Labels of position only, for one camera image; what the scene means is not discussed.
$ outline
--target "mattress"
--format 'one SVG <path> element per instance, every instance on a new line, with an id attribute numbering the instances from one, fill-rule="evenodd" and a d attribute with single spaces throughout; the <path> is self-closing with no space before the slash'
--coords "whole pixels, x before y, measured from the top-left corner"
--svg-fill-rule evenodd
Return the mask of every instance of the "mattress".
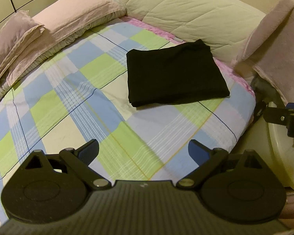
<path id="1" fill-rule="evenodd" d="M 112 182 L 175 183 L 198 166 L 188 154 L 191 139 L 231 151 L 248 125 L 255 97 L 216 59 L 229 98 L 143 108 L 129 103 L 127 51 L 179 43 L 137 20 L 116 19 L 88 30 L 19 81 L 0 102 L 0 194 L 33 150 L 56 154 L 93 138 L 100 150 L 89 166 Z M 0 224 L 6 220 L 0 201 Z"/>

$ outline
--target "pink pillow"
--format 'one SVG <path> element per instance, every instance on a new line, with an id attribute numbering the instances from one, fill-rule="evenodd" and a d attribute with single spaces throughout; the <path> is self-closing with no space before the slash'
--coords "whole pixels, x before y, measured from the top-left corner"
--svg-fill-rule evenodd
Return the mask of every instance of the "pink pillow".
<path id="1" fill-rule="evenodd" d="M 0 78 L 20 53 L 43 32 L 27 11 L 15 13 L 0 29 Z"/>
<path id="2" fill-rule="evenodd" d="M 126 7 L 113 0 L 56 1 L 33 17 L 44 25 L 45 31 L 15 59 L 9 69 L 8 84 L 12 86 L 36 58 L 70 35 L 101 18 L 103 24 L 125 14 Z"/>

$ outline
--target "black fabric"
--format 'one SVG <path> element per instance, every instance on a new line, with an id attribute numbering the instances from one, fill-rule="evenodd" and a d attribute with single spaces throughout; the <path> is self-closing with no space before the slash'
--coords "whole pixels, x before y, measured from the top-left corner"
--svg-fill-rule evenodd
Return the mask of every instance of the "black fabric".
<path id="1" fill-rule="evenodd" d="M 170 48 L 126 54 L 129 102 L 181 104 L 230 95 L 226 82 L 202 40 Z"/>

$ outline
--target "bed sheet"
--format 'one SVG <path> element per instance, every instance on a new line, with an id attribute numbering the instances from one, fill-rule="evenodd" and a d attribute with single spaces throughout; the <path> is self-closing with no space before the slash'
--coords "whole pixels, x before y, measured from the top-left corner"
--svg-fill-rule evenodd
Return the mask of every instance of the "bed sheet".
<path id="1" fill-rule="evenodd" d="M 176 182 L 198 166 L 188 154 L 189 140 L 228 151 L 234 147 L 255 106 L 248 85 L 216 60 L 229 98 L 133 108 L 128 101 L 127 51 L 176 43 L 124 21 L 88 30 L 0 102 L 0 194 L 35 149 L 55 154 L 95 138 L 100 151 L 90 167 L 110 181 Z M 0 224 L 6 220 L 0 201 Z"/>

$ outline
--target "pink fuzzy fabric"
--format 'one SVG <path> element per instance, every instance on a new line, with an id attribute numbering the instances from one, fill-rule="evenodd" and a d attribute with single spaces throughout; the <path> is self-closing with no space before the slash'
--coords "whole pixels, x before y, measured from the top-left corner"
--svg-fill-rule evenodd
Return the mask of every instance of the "pink fuzzy fabric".
<path id="1" fill-rule="evenodd" d="M 167 33 L 166 31 L 163 31 L 157 27 L 150 26 L 146 23 L 143 23 L 135 18 L 130 18 L 130 17 L 121 17 L 121 20 L 124 22 L 130 23 L 131 25 L 138 26 L 142 29 L 146 29 L 148 31 L 153 32 L 154 34 L 163 37 L 164 39 L 174 43 L 174 44 L 181 44 L 184 43 L 185 41 L 179 41 L 173 34 Z M 247 92 L 249 92 L 253 97 L 255 97 L 255 93 L 250 87 L 250 85 L 240 76 L 236 75 L 233 69 L 225 65 L 223 62 L 219 61 L 216 58 L 213 58 L 216 65 L 219 67 L 219 69 L 223 72 L 226 73 L 230 78 L 232 78 L 235 82 L 240 84 Z"/>

